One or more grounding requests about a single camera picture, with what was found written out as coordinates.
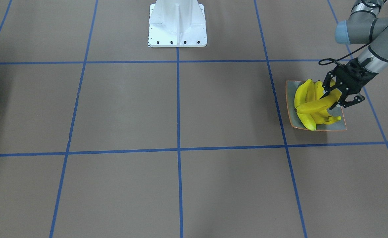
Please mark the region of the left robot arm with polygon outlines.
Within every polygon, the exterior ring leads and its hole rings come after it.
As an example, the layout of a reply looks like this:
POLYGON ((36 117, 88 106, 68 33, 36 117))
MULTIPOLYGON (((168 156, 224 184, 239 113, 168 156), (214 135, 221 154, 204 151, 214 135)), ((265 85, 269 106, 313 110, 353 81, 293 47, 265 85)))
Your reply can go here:
POLYGON ((339 22, 335 40, 342 45, 362 44, 362 52, 346 64, 322 59, 321 66, 335 63, 323 81, 323 98, 340 93, 329 109, 350 107, 365 100, 361 89, 388 66, 388 18, 379 18, 383 0, 357 0, 349 18, 339 22))

